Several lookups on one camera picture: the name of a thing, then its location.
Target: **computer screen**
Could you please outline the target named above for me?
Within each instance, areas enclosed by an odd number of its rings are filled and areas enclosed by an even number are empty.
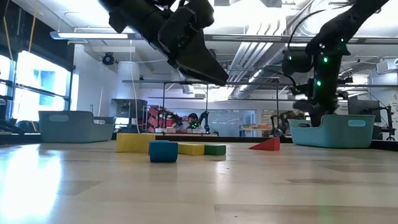
[[[374,120],[375,123],[381,123],[380,110],[372,110],[369,112],[369,109],[375,109],[378,107],[380,107],[380,102],[376,100],[348,100],[348,114],[374,115],[376,116]]]

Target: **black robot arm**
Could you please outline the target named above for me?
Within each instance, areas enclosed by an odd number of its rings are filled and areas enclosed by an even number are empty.
[[[203,28],[214,23],[207,0],[98,0],[109,12],[109,24],[118,33],[127,26],[168,58],[184,75],[224,86],[228,74],[205,45]]]
[[[308,99],[296,101],[294,108],[308,112],[313,127],[320,125],[323,115],[333,114],[338,107],[336,91],[341,60],[344,55],[351,55],[346,44],[363,23],[388,1],[353,0],[350,9],[322,26],[304,52],[285,51],[282,66],[285,75],[314,69],[314,76],[308,84],[292,91],[294,94],[306,94]]]

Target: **blue cube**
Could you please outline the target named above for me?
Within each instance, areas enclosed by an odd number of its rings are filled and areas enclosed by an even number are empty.
[[[152,141],[149,143],[151,162],[175,162],[178,157],[178,143],[168,141]]]
[[[153,141],[149,141],[149,144],[148,144],[148,155],[150,155],[150,143],[151,142],[169,142],[169,140],[153,140]]]

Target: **red triangular block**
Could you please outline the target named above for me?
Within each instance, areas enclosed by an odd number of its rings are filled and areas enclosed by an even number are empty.
[[[250,147],[250,149],[278,151],[280,150],[280,139],[279,138],[268,139],[260,144],[256,144],[255,146]]]

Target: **light blue bin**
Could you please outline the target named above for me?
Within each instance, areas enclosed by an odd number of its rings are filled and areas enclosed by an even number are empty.
[[[368,148],[372,143],[373,115],[325,115],[317,128],[300,128],[310,121],[290,119],[293,143],[329,148]]]

